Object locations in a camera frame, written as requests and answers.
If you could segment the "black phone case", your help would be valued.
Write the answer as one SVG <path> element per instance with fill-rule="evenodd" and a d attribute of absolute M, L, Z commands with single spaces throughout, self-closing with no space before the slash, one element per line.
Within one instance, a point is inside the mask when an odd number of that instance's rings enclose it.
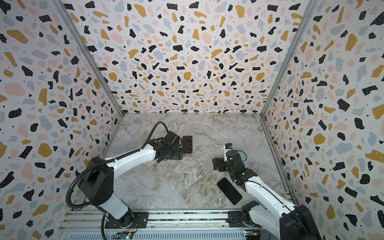
<path fill-rule="evenodd" d="M 193 137 L 183 136 L 182 143 L 182 153 L 191 154 L 193 152 Z"/>

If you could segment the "black phone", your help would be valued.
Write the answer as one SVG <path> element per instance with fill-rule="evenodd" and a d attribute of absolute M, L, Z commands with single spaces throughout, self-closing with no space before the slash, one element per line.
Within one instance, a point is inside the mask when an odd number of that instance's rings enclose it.
<path fill-rule="evenodd" d="M 243 197 L 237 191 L 237 189 L 229 182 L 227 178 L 222 178 L 217 186 L 219 189 L 225 194 L 225 196 L 229 199 L 229 201 L 236 205 Z"/>

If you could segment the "light blue phone case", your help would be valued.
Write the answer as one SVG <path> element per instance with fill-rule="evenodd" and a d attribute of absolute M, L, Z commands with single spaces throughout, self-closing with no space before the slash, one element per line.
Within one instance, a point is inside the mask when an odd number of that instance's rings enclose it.
<path fill-rule="evenodd" d="M 242 163 L 244 164 L 246 169 L 249 169 L 251 167 L 251 163 L 248 160 L 247 154 L 242 149 L 237 149 L 238 153 L 240 154 Z"/>

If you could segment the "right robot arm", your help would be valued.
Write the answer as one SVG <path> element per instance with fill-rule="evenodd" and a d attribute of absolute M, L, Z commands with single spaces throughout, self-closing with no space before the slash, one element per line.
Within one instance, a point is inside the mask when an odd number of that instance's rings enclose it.
<path fill-rule="evenodd" d="M 278 240 L 319 240 L 319 230 L 310 210 L 297 206 L 272 190 L 253 170 L 248 162 L 247 154 L 233 149 L 231 144 L 225 145 L 224 157 L 212 160 L 213 168 L 219 172 L 227 172 L 229 179 L 223 178 L 217 186 L 230 200 L 237 204 L 242 195 L 235 188 L 255 198 L 242 206 L 240 212 L 229 213 L 227 222 L 231 227 L 259 227 L 256 231 L 248 231 L 248 240 L 261 238 L 262 229 L 266 229 Z"/>

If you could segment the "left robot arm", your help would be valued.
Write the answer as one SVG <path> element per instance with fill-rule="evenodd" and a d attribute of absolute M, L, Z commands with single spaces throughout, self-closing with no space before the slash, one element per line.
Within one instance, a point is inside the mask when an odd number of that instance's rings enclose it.
<path fill-rule="evenodd" d="M 183 139 L 169 131 L 164 138 L 151 139 L 125 154 L 101 159 L 91 159 L 86 169 L 78 174 L 66 194 L 66 204 L 71 209 L 92 205 L 115 220 L 131 217 L 130 208 L 115 194 L 114 181 L 129 170 L 152 161 L 181 160 Z M 89 200 L 83 204 L 72 202 L 72 193 L 79 187 Z"/>

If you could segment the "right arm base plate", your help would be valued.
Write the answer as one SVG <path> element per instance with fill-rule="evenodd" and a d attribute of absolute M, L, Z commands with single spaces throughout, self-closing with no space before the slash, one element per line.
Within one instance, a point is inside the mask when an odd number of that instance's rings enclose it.
<path fill-rule="evenodd" d="M 256 228 L 268 219 L 269 216 L 260 211 L 229 211 L 226 222 L 231 228 Z"/>

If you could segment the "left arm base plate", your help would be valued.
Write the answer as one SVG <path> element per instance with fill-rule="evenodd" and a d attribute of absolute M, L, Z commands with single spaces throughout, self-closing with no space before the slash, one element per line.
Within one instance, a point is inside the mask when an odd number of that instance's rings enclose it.
<path fill-rule="evenodd" d="M 128 212 L 120 220 L 109 217 L 109 221 L 105 223 L 105 229 L 145 229 L 148 219 L 149 212 Z"/>

